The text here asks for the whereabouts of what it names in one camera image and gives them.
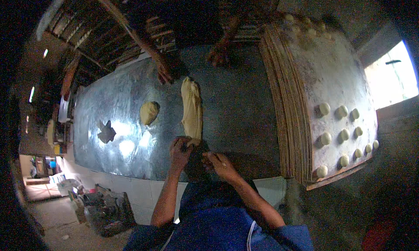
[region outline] concrete floor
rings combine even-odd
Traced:
[[[128,230],[111,238],[96,235],[79,224],[68,197],[33,203],[30,208],[44,227],[43,239],[51,250],[121,250],[131,233]]]
[[[26,185],[26,193],[30,201],[39,201],[47,198],[60,197],[57,184],[46,183],[40,185]]]

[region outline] wooden beam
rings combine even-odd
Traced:
[[[55,38],[59,39],[63,44],[66,44],[67,46],[70,46],[72,49],[74,49],[74,45],[70,42],[66,43],[66,41],[64,39],[61,39],[59,37],[57,37],[55,34],[51,33],[49,30],[45,31],[48,32],[50,35],[54,36]],[[92,57],[90,57],[88,54],[86,54],[85,52],[81,51],[80,49],[76,49],[75,52],[83,55],[84,57],[86,57],[87,59],[89,59],[90,61],[92,61],[95,65],[99,66],[101,69],[107,71],[108,73],[113,72],[113,70],[108,69],[107,67],[101,65],[99,62],[97,62],[95,59],[93,59]]]

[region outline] dough log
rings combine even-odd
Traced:
[[[182,83],[181,93],[184,104],[182,124],[185,135],[191,137],[195,145],[199,145],[202,140],[202,104],[198,85],[186,77]]]

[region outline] window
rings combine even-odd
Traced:
[[[403,41],[365,68],[375,109],[418,95],[413,65]]]

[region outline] dough ball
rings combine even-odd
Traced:
[[[308,34],[308,36],[310,36],[310,37],[316,37],[316,30],[314,30],[313,28],[309,28],[308,30],[307,30],[307,34]]]
[[[320,142],[322,145],[328,145],[332,141],[332,136],[328,132],[321,135]]]
[[[293,22],[293,21],[294,21],[294,17],[293,17],[292,15],[290,15],[290,14],[286,14],[286,15],[285,15],[285,19],[286,19],[287,21],[289,21],[289,22]]]
[[[372,150],[373,150],[373,145],[371,143],[368,143],[367,146],[365,147],[365,151],[367,153],[371,153]]]
[[[160,105],[157,102],[145,102],[139,110],[139,118],[143,125],[150,125],[157,117]]]
[[[340,137],[342,139],[342,141],[346,141],[349,139],[351,133],[349,133],[349,130],[346,128],[343,128],[341,133],[340,133]]]
[[[359,111],[358,111],[357,108],[355,108],[355,109],[352,110],[352,118],[354,120],[357,120],[359,118]]]
[[[356,149],[355,150],[355,156],[357,157],[357,158],[360,158],[361,156],[362,156],[362,151],[361,151],[361,149]]]
[[[341,164],[342,167],[347,167],[348,166],[349,157],[346,154],[342,155],[340,164]]]
[[[319,107],[322,115],[326,116],[330,113],[330,105],[327,102],[322,103]]]
[[[332,35],[330,33],[324,33],[323,36],[328,40],[332,40]]]
[[[363,133],[364,131],[362,131],[362,128],[360,126],[355,128],[355,134],[357,135],[357,137],[360,137]]]
[[[340,118],[347,117],[348,116],[348,108],[346,106],[340,106],[338,108],[338,116]]]
[[[295,33],[300,33],[301,32],[301,29],[298,26],[291,27],[291,30]]]
[[[327,166],[322,165],[321,167],[317,168],[316,173],[320,178],[325,177],[327,175]]]

